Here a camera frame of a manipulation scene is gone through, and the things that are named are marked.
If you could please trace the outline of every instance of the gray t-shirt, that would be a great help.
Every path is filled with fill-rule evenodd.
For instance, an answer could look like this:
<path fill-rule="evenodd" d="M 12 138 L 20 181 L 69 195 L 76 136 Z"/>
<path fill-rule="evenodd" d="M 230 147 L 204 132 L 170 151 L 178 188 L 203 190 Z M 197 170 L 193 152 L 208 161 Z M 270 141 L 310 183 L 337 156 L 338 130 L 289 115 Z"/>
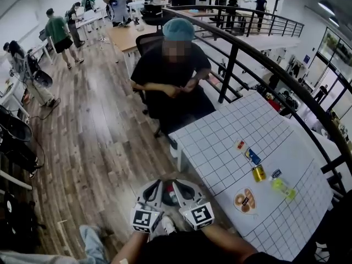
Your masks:
<path fill-rule="evenodd" d="M 110 0 L 110 5 L 114 10 L 114 23 L 122 23 L 123 18 L 128 19 L 128 12 L 126 8 L 126 0 Z"/>

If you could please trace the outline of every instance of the red object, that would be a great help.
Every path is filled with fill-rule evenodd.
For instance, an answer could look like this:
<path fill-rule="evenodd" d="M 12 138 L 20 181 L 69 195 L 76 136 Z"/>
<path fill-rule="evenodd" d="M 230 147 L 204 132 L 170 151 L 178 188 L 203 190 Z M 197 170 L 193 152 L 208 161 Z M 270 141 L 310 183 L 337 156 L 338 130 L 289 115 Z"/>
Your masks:
<path fill-rule="evenodd" d="M 281 106 L 279 103 L 274 102 L 274 100 L 268 100 L 268 103 L 275 109 L 275 111 L 279 112 L 281 109 Z"/>

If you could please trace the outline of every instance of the person wearing blue hair net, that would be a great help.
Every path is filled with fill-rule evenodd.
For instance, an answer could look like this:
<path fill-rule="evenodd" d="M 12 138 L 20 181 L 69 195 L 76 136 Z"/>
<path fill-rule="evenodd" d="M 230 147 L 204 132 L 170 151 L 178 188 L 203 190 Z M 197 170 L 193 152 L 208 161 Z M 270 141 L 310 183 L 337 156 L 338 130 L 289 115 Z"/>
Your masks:
<path fill-rule="evenodd" d="M 209 77 L 211 65 L 203 50 L 192 43 L 193 25 L 172 19 L 163 34 L 164 40 L 140 58 L 131 84 L 146 91 L 149 115 L 159 119 L 161 131 L 168 135 L 215 109 L 199 85 Z"/>

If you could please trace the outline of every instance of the beige pants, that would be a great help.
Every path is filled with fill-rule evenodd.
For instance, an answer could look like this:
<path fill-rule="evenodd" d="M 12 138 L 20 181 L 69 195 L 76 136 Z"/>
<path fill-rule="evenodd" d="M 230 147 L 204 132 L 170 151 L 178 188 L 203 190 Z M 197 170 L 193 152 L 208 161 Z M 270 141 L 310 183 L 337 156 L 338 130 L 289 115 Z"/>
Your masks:
<path fill-rule="evenodd" d="M 41 106 L 46 105 L 54 99 L 49 90 L 41 86 L 38 82 L 29 79 L 26 81 L 26 85 L 28 91 L 36 98 Z"/>

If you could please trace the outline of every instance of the blue hair net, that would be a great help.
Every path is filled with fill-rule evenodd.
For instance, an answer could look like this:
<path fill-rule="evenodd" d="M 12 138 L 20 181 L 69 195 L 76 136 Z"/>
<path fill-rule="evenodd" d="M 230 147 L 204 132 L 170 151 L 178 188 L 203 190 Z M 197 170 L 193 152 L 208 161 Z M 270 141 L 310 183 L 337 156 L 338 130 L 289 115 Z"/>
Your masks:
<path fill-rule="evenodd" d="M 194 27 L 186 19 L 176 18 L 169 20 L 163 27 L 166 40 L 192 41 L 194 39 Z"/>

